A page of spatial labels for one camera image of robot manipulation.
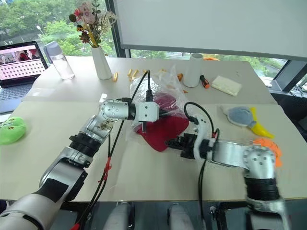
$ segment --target white cup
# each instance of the white cup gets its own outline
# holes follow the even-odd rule
[[[200,82],[201,63],[203,62],[202,54],[191,54],[188,69],[183,76],[183,84],[188,87],[196,87]]]

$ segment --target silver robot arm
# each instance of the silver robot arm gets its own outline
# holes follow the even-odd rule
[[[73,200],[87,177],[85,168],[104,143],[119,119],[156,121],[159,105],[155,102],[133,104],[118,100],[101,103],[94,115],[66,146],[41,177],[39,189],[13,203],[0,214],[0,230],[48,230],[62,203]]]
[[[243,168],[247,186],[247,229],[290,230],[284,199],[276,184],[274,153],[267,147],[251,143],[204,138],[207,126],[204,118],[196,116],[195,134],[187,134],[167,142],[171,148],[182,150],[181,157],[207,159],[227,167]]]

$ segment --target white table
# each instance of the white table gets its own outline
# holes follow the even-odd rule
[[[287,199],[307,197],[307,144],[278,105],[254,105],[258,119],[276,138],[283,151],[283,167],[277,169],[280,193]],[[221,138],[247,141],[256,136],[247,128],[230,124],[219,105],[204,105]],[[28,126],[18,142],[1,147],[0,199],[18,199],[38,188],[40,176],[53,162],[69,136],[77,134],[86,120],[97,112],[97,103],[22,102],[13,115],[22,116]],[[196,200],[198,169],[195,161],[179,157],[179,151],[156,152],[140,137],[125,141],[126,122],[112,157],[112,170],[100,201]],[[112,143],[118,129],[112,131]],[[89,201],[105,166],[107,143],[96,153],[75,201]],[[244,200],[242,170],[208,163],[205,170],[205,200]]]
[[[68,57],[76,75],[72,80],[63,81],[54,66],[50,66],[34,83],[24,101],[78,101],[98,102],[102,93],[108,98],[130,96],[129,69],[150,69],[152,74],[161,69],[170,70],[176,66],[177,73],[185,73],[189,61],[162,59],[107,58],[112,72],[118,72],[118,81],[99,80],[92,57]],[[233,79],[243,85],[238,96],[233,97],[214,88],[183,88],[188,99],[199,104],[277,104],[266,86],[246,61],[204,61],[202,72],[209,82],[218,75]]]

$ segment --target red cloth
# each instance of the red cloth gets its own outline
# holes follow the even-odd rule
[[[165,111],[178,109],[175,98],[169,94],[157,94],[154,101],[160,106],[160,109]],[[142,132],[141,125],[137,127],[136,132],[142,135],[153,149],[162,152],[167,149],[165,142],[176,138],[188,125],[189,120],[187,118],[183,118],[182,115],[176,116],[176,113],[174,113],[172,116],[161,117],[155,122],[147,122],[146,133]]]

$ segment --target water bottle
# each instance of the water bottle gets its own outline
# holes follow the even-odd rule
[[[74,73],[71,66],[67,62],[66,57],[63,55],[63,51],[57,42],[53,41],[48,43],[44,47],[45,54],[49,62],[56,68],[63,80],[69,80],[74,78]]]

